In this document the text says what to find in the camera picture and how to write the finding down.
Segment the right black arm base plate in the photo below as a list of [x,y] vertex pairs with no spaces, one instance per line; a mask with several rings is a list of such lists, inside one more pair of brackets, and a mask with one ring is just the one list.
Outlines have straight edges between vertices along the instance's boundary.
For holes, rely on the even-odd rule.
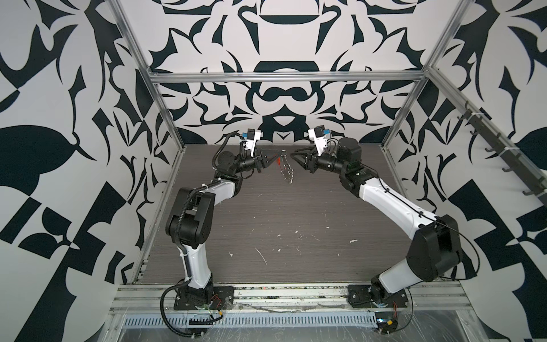
[[360,308],[406,308],[409,296],[405,290],[390,294],[379,285],[351,284],[347,286],[347,302],[356,309]]

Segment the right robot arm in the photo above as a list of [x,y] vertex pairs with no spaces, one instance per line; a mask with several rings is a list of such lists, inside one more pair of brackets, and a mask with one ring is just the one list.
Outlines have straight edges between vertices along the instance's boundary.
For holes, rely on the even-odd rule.
[[395,294],[421,282],[432,282],[457,266],[462,261],[462,246],[452,217],[438,217],[404,198],[361,157],[361,146],[353,138],[340,139],[334,153],[318,142],[291,154],[311,173],[324,170],[337,174],[347,191],[376,207],[410,238],[405,258],[371,280],[365,302],[380,306]]

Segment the grey hook rack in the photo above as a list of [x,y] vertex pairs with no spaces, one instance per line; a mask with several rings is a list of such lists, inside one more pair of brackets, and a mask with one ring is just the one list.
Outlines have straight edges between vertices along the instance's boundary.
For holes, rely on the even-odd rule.
[[546,206],[546,174],[536,166],[524,151],[510,141],[489,118],[481,111],[477,111],[470,106],[468,101],[464,105],[456,105],[456,109],[461,113],[458,121],[465,121],[466,125],[472,128],[471,140],[468,145],[468,155],[471,160],[472,148],[478,137],[487,144],[484,148],[485,153],[494,157],[501,158],[506,167],[502,170],[507,173],[514,173],[526,186],[522,193],[525,196],[536,197],[544,206]]

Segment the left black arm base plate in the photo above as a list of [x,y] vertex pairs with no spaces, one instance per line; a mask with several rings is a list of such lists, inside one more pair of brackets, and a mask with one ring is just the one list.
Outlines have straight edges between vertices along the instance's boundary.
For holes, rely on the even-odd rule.
[[208,286],[203,289],[186,286],[177,290],[174,310],[223,309],[233,303],[234,291],[233,286]]

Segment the aluminium frame back bar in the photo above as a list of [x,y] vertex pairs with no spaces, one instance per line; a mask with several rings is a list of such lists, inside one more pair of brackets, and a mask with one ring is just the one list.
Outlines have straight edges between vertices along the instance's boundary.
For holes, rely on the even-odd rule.
[[154,84],[226,82],[299,81],[417,81],[422,71],[318,71],[318,72],[244,72],[244,73],[149,73]]

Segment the aluminium front rail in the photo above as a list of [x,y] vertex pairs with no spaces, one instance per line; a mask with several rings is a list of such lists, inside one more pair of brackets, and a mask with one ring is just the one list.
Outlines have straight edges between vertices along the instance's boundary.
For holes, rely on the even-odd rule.
[[[312,284],[233,284],[233,295],[220,306],[224,314],[279,312],[351,312],[348,283]],[[109,314],[158,314],[160,295],[166,284],[120,286]],[[405,291],[399,313],[425,311],[473,312],[474,309],[459,282],[432,282],[412,286]]]

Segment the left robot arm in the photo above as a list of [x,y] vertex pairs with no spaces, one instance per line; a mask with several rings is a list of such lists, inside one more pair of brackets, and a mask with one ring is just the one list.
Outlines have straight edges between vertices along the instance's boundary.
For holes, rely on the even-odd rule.
[[215,206],[237,196],[243,172],[261,172],[281,156],[280,150],[243,150],[215,153],[213,180],[196,188],[180,188],[165,227],[184,262],[185,292],[201,301],[213,297],[212,272],[207,262],[206,241],[212,230]]

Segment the right small circuit board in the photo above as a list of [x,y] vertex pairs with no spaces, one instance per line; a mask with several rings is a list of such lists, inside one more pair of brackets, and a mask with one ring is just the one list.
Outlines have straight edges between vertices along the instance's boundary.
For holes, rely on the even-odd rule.
[[378,313],[375,315],[376,320],[376,331],[380,335],[390,335],[397,331],[398,320],[389,315],[384,315],[383,313]]

